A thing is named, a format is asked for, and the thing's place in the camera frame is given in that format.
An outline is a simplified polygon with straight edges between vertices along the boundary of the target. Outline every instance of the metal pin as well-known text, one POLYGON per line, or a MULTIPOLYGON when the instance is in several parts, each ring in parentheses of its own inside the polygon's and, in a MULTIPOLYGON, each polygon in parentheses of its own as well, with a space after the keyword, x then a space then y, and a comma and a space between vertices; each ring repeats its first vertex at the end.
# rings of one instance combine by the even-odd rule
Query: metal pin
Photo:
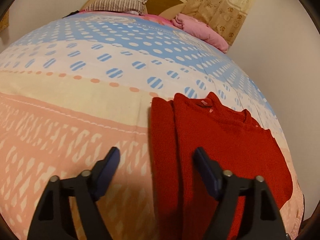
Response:
POLYGON ((264 181, 264 178, 263 178, 262 176, 258 175, 258 176, 256 177, 256 180, 259 181, 259 182, 263 182, 263 181, 264 181))
POLYGON ((233 173, 232 173, 232 171, 225 170, 225 171, 223 171, 223 175, 231 177, 233 175, 233 173))
POLYGON ((88 176, 90 176, 90 174, 91 174, 91 171, 89 171, 89 170, 84 170, 81 172, 82 177, 88 177, 88 176))
POLYGON ((57 175, 54 175, 50 178, 51 182, 56 182, 59 179, 59 177, 57 175))

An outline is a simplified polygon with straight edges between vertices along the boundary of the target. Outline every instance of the pink blanket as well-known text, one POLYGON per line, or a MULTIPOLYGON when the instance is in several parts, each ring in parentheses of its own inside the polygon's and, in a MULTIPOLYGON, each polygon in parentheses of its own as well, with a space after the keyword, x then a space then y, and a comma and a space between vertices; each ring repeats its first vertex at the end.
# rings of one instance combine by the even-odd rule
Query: pink blanket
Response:
POLYGON ((228 52, 229 45, 218 33, 211 29, 207 24, 200 22, 193 17, 179 13, 171 20, 177 28, 184 30, 186 33, 203 40, 223 53, 228 52))

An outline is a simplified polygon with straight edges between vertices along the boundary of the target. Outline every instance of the striped pillow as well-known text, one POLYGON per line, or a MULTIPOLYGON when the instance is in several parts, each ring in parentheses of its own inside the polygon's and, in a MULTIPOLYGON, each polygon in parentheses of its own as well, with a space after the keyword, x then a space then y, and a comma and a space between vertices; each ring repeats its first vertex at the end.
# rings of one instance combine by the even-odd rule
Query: striped pillow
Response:
POLYGON ((148 0, 97 0, 90 4, 85 10, 111 12, 136 11, 139 15, 143 15, 147 1, 148 0))

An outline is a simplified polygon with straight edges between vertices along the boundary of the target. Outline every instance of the floral curtain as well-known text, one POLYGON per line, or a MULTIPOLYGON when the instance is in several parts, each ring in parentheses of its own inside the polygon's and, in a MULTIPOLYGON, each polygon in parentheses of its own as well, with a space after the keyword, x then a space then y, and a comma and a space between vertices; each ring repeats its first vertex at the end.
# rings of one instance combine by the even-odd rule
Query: floral curtain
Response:
POLYGON ((254 0, 188 0, 182 13, 208 24, 232 45, 254 0))
POLYGON ((4 15, 0 21, 0 32, 9 26, 9 11, 4 15))

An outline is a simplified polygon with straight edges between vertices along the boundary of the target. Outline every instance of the bed sheet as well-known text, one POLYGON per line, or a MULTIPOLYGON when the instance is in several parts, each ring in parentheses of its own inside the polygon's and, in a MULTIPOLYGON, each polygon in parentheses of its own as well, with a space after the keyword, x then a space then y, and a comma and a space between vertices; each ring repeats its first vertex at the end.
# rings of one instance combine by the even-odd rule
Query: bed sheet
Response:
MULTIPOLYGON (((270 129, 292 175, 282 207, 295 238, 303 196, 283 131, 254 82, 226 55, 189 34, 127 14, 79 13, 25 35, 0 54, 0 213, 26 239, 52 175, 76 176, 112 146, 119 168, 99 210, 114 240, 157 238, 148 146, 153 97, 175 93, 248 109, 270 129)), ((71 201, 77 234, 85 239, 71 201)))

